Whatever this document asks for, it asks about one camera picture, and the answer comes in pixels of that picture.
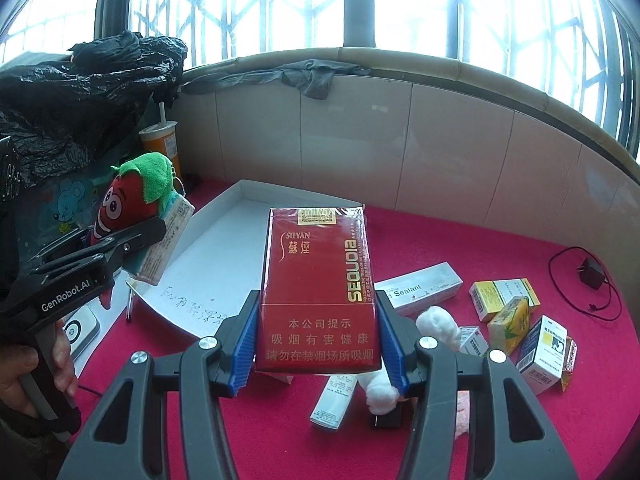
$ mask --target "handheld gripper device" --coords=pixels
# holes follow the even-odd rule
[[[189,480],[236,480],[219,397],[246,384],[255,354],[260,294],[186,351],[153,359],[135,352],[88,419],[58,480],[168,480],[165,404],[178,392]],[[577,480],[538,400],[500,351],[476,357],[421,337],[376,293],[380,340],[391,383],[417,397],[399,480],[447,480],[458,390],[470,391],[467,480]]]
[[[111,234],[86,247],[91,228],[71,231],[44,247],[18,272],[15,198],[20,189],[19,160],[11,138],[0,139],[0,344],[31,346],[38,366],[19,378],[51,432],[62,442],[77,433],[80,411],[53,382],[54,323],[114,285],[113,273],[125,258],[164,237],[161,218]]]

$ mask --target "yellow medicine box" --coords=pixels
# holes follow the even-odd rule
[[[529,302],[516,296],[487,325],[489,345],[511,355],[529,331]]]
[[[485,323],[498,314],[515,296],[524,296],[529,300],[529,313],[540,305],[540,301],[527,278],[475,282],[469,289],[469,294],[471,294],[480,321]]]

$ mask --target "red table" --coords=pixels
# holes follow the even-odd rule
[[[227,185],[206,183],[190,195],[202,207]],[[483,228],[367,207],[374,278],[377,281],[448,261],[464,283],[455,298],[443,303],[460,326],[478,325],[469,286],[479,280],[529,278],[542,305],[535,321],[546,314],[567,328],[578,344],[572,382],[563,394],[558,384],[538,398],[556,426],[582,480],[593,480],[607,466],[640,413],[640,346],[626,307],[613,323],[594,320],[572,310],[553,287],[549,258],[560,247],[548,242]],[[594,292],[577,279],[584,255],[564,254],[554,275],[575,303],[604,304],[606,288]],[[604,311],[615,314],[617,299]],[[486,326],[481,325],[487,337]],[[136,350],[153,356],[178,352],[194,339],[140,304],[134,322],[124,316],[92,355],[81,384],[104,391],[122,364]],[[226,432],[241,480],[263,478],[360,480],[372,475],[394,479],[402,460],[410,421],[399,430],[372,430],[364,393],[358,387],[340,430],[324,433],[308,418],[326,378],[295,377],[288,386],[252,374],[236,399],[221,401]],[[86,419],[97,398],[78,391]],[[174,443],[172,479],[185,478],[179,436],[177,397],[170,396],[168,425]],[[450,478],[464,478],[468,436],[454,446]]]

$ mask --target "gold label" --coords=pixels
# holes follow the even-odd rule
[[[306,207],[298,209],[298,225],[335,224],[335,208]]]

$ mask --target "orange cup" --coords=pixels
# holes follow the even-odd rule
[[[182,181],[180,173],[180,160],[178,160],[178,145],[175,141],[176,121],[167,121],[153,124],[144,130],[140,130],[140,139],[144,149],[148,152],[159,152],[166,155],[174,164],[175,175]]]

